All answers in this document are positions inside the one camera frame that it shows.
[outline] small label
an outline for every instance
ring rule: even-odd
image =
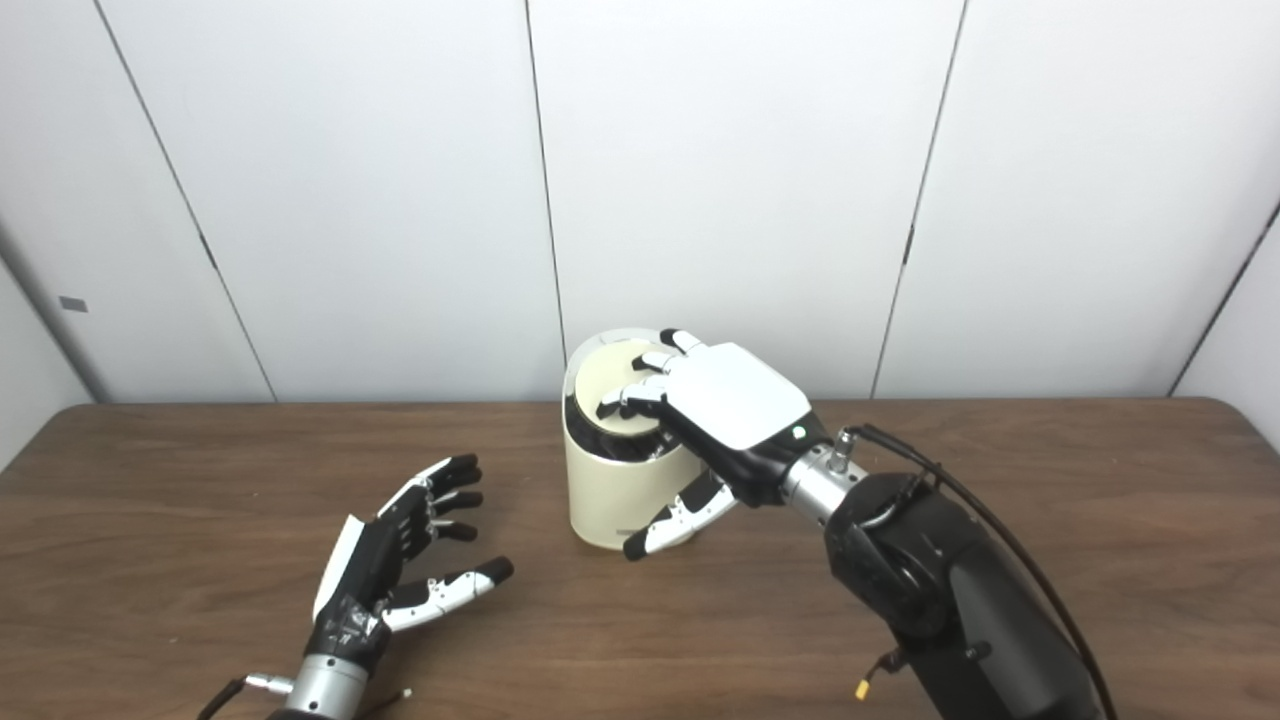
[[[67,297],[65,295],[59,295],[58,304],[63,306],[63,310],[70,310],[72,313],[88,313],[88,302],[84,302],[79,297]]]

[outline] white wall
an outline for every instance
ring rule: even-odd
[[[88,392],[0,263],[0,470],[54,414],[82,402]]]
[[[280,400],[557,393],[522,1],[102,6]]]
[[[1280,448],[1280,223],[1258,247],[1176,395],[1235,405]]]
[[[0,252],[104,400],[271,398],[91,1],[0,3]]]
[[[865,397],[960,6],[531,3],[570,350],[684,327]]]
[[[972,0],[877,396],[1165,395],[1280,197],[1280,4]]]

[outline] cylindrical container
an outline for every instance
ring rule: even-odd
[[[622,550],[622,542],[648,525],[703,468],[657,420],[595,416],[607,392],[652,374],[631,368],[648,350],[673,352],[655,331],[600,333],[573,351],[564,374],[561,420],[570,524],[584,541],[611,550]]]

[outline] wooden table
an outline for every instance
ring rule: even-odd
[[[852,689],[890,635],[819,533],[740,507],[627,564],[570,530],[557,406],[84,406],[0,475],[0,717],[189,719],[229,678],[292,674],[348,511],[474,451],[471,544],[497,592],[397,638],[396,719],[936,717],[914,678]],[[1056,580],[1123,717],[1280,717],[1280,460],[1203,400],[827,402],[942,460]],[[887,459],[864,459],[870,468]],[[246,692],[220,719],[261,720]]]

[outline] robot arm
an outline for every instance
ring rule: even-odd
[[[348,516],[320,579],[296,679],[252,674],[209,703],[207,720],[242,687],[285,696],[268,720],[351,720],[393,634],[430,623],[495,588],[515,568],[495,557],[471,570],[401,583],[404,565],[439,539],[470,542],[471,525],[440,516],[479,506],[475,455],[447,457],[411,478],[369,523]]]
[[[635,360],[660,374],[607,395],[598,413],[657,418],[709,470],[628,539],[628,559],[675,544],[736,501],[790,505],[822,528],[832,574],[897,639],[876,669],[910,665],[943,719],[1096,720],[1092,679],[1114,720],[1101,674],[1061,601],[1016,538],[959,480],[872,427],[846,428],[833,439],[799,388],[737,345],[707,346],[684,331],[666,331],[662,340],[676,352]],[[904,455],[922,471],[868,474],[850,460],[859,438]],[[1001,544],[943,487],[1043,580],[1074,643]]]

